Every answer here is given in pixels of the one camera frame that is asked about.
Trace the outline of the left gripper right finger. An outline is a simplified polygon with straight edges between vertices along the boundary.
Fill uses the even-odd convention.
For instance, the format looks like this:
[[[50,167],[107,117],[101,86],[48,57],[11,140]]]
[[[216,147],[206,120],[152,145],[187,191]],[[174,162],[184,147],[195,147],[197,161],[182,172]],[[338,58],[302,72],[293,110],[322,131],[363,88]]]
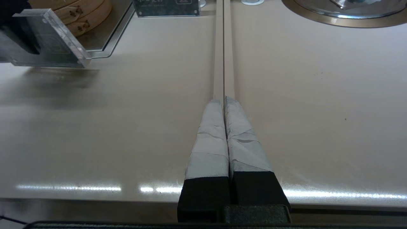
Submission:
[[[232,202],[238,205],[290,207],[241,104],[232,97],[225,97],[224,102]]]

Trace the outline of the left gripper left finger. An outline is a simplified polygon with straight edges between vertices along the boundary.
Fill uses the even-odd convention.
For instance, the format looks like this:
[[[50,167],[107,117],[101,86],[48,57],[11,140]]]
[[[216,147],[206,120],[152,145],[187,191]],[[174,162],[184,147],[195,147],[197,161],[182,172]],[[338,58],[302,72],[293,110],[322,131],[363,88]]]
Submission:
[[[219,100],[204,109],[177,205],[180,223],[218,223],[230,204],[229,155]]]

